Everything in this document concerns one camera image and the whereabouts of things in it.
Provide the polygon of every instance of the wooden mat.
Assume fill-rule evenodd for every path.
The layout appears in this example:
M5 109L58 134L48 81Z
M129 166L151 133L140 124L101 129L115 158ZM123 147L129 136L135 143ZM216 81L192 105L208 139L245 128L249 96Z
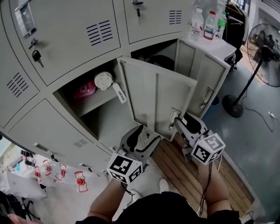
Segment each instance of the wooden mat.
M203 190L197 180L196 164L187 163L184 158L183 145L183 139L179 135L173 142L162 140L152 158L194 210L198 210ZM239 211L239 216L242 217L254 202L253 196L225 159L222 160L219 172L227 185L232 209ZM206 210L206 203L204 203L203 217L207 217Z

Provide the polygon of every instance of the sneaker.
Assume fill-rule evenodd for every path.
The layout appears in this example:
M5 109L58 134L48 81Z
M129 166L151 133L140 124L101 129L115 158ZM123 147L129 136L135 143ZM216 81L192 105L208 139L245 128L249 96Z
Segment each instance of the sneaker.
M142 198L142 197L140 196L140 194L138 193L138 191L132 189L130 192L131 192L132 194L134 194L134 195L132 196L132 203L134 203L134 202L136 202L138 199Z
M159 188L161 189L161 193L164 191L169 191L169 185L165 179L161 179L159 181Z

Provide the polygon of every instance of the ventilation slot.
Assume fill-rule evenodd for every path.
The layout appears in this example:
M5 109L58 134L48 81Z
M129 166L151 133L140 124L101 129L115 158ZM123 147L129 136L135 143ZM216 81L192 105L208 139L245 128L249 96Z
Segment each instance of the ventilation slot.
M80 141L74 143L74 146L81 148L82 146L86 145L88 142L85 139L81 139Z
M8 89L18 98L29 86L23 77L17 73L7 84Z
M91 46L113 38L110 20L87 27Z
M87 27L87 35L91 46L101 43L97 24Z
M109 20L99 23L99 30L102 36L102 41L106 41L113 38Z
M181 10L169 11L169 24L180 24L181 21L182 21L182 11Z

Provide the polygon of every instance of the fan stand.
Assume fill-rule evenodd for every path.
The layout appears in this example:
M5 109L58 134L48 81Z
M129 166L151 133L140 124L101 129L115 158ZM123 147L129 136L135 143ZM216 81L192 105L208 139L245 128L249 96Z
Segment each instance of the fan stand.
M233 117L241 117L242 116L244 109L243 109L242 103L239 100L243 96L243 94L246 92L246 90L248 89L251 82L253 81L253 79L256 76L256 74L257 74L259 68L261 67L263 61L268 61L269 58L270 58L271 52L270 52L270 50L267 46L263 46L261 48L261 50L262 50L262 57L259 61L259 64L258 64L257 68L255 69L253 75L249 79L248 83L246 84L245 88L242 90L241 94L237 98L233 95L226 95L223 98L222 103L223 103L224 109L226 110L226 112L228 112Z

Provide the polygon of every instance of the black shirt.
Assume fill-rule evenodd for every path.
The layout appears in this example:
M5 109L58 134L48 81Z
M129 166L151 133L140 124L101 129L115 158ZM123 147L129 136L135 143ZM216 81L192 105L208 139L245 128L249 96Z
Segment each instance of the black shirt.
M152 194L138 199L126 208L114 224L145 223L195 223L195 224L240 224L239 212L223 210L200 218L181 195L173 192ZM76 224L107 224L99 217L87 217Z

